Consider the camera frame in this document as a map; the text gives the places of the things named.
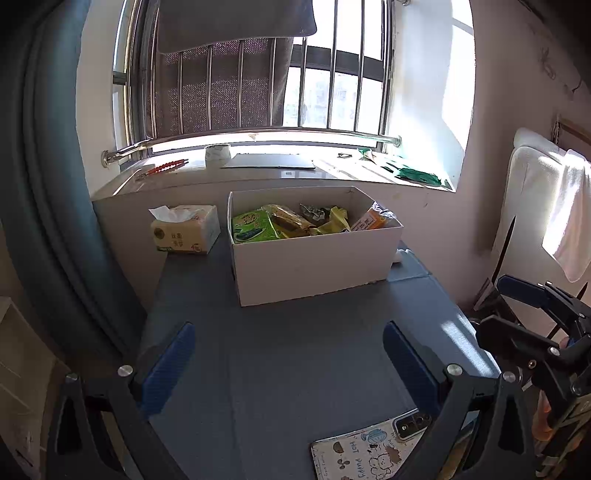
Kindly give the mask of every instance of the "phone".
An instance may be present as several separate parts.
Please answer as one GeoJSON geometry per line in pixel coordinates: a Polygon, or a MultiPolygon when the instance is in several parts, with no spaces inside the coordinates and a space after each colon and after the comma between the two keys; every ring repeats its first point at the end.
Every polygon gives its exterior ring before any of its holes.
{"type": "Polygon", "coordinates": [[[431,421],[431,415],[415,409],[396,417],[392,421],[392,427],[398,438],[405,441],[425,431],[431,421]]]}

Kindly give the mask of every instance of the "table surface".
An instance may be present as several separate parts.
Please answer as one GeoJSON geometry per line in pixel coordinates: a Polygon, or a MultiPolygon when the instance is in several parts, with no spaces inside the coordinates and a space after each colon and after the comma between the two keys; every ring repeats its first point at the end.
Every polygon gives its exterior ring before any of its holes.
{"type": "Polygon", "coordinates": [[[241,307],[223,235],[206,257],[169,255],[142,349],[173,325],[196,350],[151,424],[191,479],[314,480],[310,443],[414,408],[382,347],[390,320],[444,364],[496,377],[467,318],[411,251],[387,280],[241,307]]]}

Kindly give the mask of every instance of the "tissue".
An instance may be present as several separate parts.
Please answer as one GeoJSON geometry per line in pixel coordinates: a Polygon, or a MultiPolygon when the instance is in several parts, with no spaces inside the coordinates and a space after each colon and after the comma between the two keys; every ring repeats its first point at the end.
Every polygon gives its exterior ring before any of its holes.
{"type": "Polygon", "coordinates": [[[168,208],[166,205],[162,205],[161,207],[150,208],[149,210],[156,220],[180,223],[193,218],[199,210],[203,210],[204,206],[206,205],[180,205],[175,208],[168,208]]]}

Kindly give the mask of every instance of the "curtain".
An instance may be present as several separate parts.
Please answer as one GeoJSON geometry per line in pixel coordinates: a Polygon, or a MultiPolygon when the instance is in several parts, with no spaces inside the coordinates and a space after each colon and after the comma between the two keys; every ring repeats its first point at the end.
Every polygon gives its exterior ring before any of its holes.
{"type": "Polygon", "coordinates": [[[178,53],[246,38],[310,37],[312,0],[160,0],[157,50],[178,53]]]}
{"type": "MultiPolygon", "coordinates": [[[[269,125],[270,38],[245,41],[242,79],[242,127],[269,125]]],[[[212,129],[237,128],[238,51],[240,42],[218,43],[212,51],[212,129]]],[[[283,102],[291,61],[293,38],[278,38],[275,47],[273,81],[273,125],[283,125],[283,102]]],[[[180,133],[178,124],[178,53],[156,54],[155,99],[156,138],[180,133]]],[[[183,54],[183,132],[204,132],[207,128],[207,47],[183,54]]],[[[151,128],[150,110],[146,125],[151,128]]]]}
{"type": "Polygon", "coordinates": [[[76,133],[89,6],[21,6],[0,47],[0,219],[8,251],[47,332],[86,375],[135,358],[145,320],[101,234],[76,133]]]}

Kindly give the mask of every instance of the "snack package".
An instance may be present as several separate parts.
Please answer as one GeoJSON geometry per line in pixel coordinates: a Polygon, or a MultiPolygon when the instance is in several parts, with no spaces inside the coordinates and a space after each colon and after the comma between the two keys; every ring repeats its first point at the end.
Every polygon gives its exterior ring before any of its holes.
{"type": "Polygon", "coordinates": [[[351,227],[347,222],[347,210],[339,207],[330,209],[330,220],[318,228],[311,228],[312,235],[327,235],[329,233],[350,232],[351,227]]]}
{"type": "Polygon", "coordinates": [[[314,226],[308,220],[283,205],[275,205],[273,203],[263,205],[261,210],[269,214],[275,230],[280,232],[282,238],[309,236],[310,228],[314,226]]]}
{"type": "Polygon", "coordinates": [[[314,226],[324,225],[329,221],[330,209],[324,207],[315,207],[313,205],[302,205],[300,203],[300,210],[302,216],[313,223],[314,226]]]}
{"type": "Polygon", "coordinates": [[[273,227],[269,214],[264,210],[253,210],[232,218],[234,243],[263,242],[281,237],[273,227]]]}
{"type": "Polygon", "coordinates": [[[351,230],[357,232],[359,230],[383,228],[388,226],[392,220],[396,220],[396,215],[387,208],[382,207],[378,202],[374,202],[371,208],[355,222],[351,230]]]}

